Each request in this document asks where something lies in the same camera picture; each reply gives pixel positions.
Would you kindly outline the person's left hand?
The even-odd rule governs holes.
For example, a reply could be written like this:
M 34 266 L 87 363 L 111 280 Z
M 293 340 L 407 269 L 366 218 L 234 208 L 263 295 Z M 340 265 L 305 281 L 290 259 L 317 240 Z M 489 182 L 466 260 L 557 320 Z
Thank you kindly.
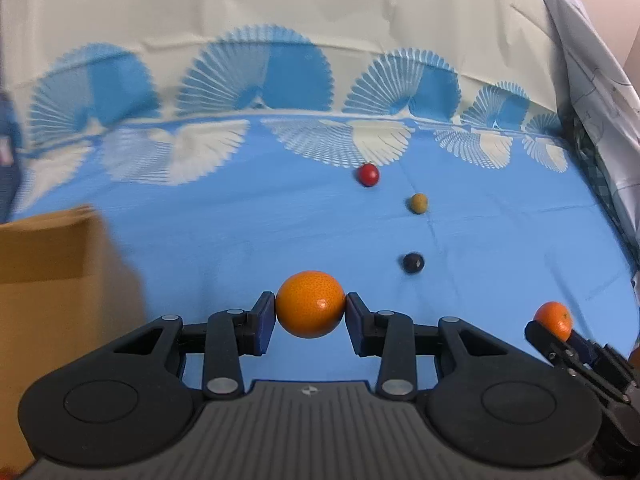
M 640 368 L 640 347 L 634 349 L 629 356 L 629 363 L 635 367 Z

